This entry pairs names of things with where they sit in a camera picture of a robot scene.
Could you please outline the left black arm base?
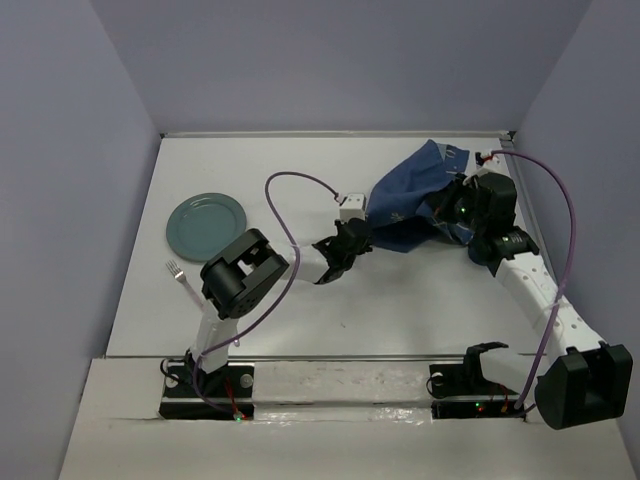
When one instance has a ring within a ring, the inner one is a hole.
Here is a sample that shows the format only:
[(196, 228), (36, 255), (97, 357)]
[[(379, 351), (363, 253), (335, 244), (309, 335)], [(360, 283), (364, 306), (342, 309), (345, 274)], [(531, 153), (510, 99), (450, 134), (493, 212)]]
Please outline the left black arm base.
[(164, 376), (158, 415), (165, 420), (215, 420), (243, 422), (254, 417), (255, 368), (250, 363), (229, 363), (211, 374), (197, 376), (197, 393), (189, 364), (164, 359)]

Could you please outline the teal green plate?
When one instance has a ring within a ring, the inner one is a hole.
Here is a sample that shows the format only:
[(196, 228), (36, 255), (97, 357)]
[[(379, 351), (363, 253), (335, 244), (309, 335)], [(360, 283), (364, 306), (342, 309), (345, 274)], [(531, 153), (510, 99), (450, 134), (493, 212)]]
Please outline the teal green plate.
[(181, 202), (170, 214), (165, 238), (183, 260), (205, 263), (247, 227), (241, 204), (222, 193), (201, 193)]

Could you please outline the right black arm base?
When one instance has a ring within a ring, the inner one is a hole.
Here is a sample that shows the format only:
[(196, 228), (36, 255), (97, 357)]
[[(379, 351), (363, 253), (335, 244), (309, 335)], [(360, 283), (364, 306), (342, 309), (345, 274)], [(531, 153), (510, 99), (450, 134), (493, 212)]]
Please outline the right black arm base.
[(529, 359), (502, 342), (472, 345), (461, 360), (429, 367), (425, 387), (432, 416), (524, 420), (535, 409), (532, 402), (516, 405), (528, 371)]

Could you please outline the pink-handled fork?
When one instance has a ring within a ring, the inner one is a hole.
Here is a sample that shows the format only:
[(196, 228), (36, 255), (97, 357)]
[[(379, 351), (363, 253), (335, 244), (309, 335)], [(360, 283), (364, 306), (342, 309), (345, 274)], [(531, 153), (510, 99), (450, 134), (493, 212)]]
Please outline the pink-handled fork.
[(166, 267), (174, 279), (185, 289), (193, 302), (201, 309), (204, 309), (204, 303), (196, 290), (191, 286), (184, 270), (174, 261), (166, 262)]

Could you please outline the blue fish-print placemat cloth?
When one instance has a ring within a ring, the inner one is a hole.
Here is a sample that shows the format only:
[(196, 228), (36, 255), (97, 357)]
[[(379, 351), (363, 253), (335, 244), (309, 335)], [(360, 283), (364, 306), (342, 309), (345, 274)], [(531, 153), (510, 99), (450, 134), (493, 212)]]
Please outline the blue fish-print placemat cloth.
[(383, 176), (374, 185), (366, 210), (373, 245), (408, 253), (439, 236), (467, 245), (472, 231), (436, 219), (427, 196), (445, 189), (456, 174), (465, 172), (469, 157), (467, 150), (429, 140)]

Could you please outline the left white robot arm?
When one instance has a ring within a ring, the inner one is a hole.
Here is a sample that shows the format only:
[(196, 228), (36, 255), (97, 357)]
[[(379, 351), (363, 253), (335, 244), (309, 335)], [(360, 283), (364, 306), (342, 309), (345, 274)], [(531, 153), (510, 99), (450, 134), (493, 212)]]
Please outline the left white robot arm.
[(196, 340), (187, 351), (186, 381), (209, 395), (221, 383), (229, 346), (241, 338), (238, 321), (251, 313), (283, 280), (325, 285), (340, 279), (358, 256), (372, 251), (372, 230), (362, 219), (335, 222), (336, 234), (307, 246), (276, 249), (258, 229), (249, 229), (200, 272), (205, 308)]

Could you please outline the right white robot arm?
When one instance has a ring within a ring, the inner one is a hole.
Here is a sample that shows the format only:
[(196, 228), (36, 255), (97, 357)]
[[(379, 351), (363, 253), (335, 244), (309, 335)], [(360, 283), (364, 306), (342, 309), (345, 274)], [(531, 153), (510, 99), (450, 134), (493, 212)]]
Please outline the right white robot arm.
[(435, 210), (437, 219), (468, 228), (470, 259), (486, 267), (512, 296), (540, 337), (532, 361), (494, 341), (467, 349), (460, 380), (470, 391), (498, 384), (532, 401), (555, 430), (623, 415), (633, 359), (589, 327), (555, 283), (535, 241), (515, 224), (517, 192), (507, 176), (483, 170), (458, 174)]

